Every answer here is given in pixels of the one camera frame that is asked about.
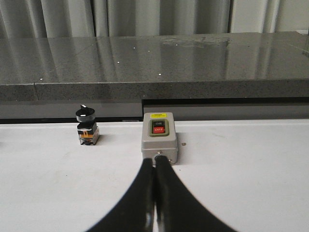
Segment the switch box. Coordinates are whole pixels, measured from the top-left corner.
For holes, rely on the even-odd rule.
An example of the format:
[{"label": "switch box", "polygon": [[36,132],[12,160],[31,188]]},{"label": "switch box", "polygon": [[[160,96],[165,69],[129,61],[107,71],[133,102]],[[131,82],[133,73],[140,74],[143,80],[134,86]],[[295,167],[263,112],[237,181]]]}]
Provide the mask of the switch box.
[{"label": "switch box", "polygon": [[177,136],[173,113],[146,113],[141,138],[143,158],[166,156],[171,164],[177,162]]}]

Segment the gray curtain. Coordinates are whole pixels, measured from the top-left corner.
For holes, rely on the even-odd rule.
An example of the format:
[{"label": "gray curtain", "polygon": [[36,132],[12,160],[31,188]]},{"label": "gray curtain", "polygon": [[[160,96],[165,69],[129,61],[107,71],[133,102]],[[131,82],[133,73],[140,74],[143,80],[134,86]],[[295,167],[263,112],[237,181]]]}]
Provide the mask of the gray curtain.
[{"label": "gray curtain", "polygon": [[0,38],[227,32],[230,0],[0,0]]}]

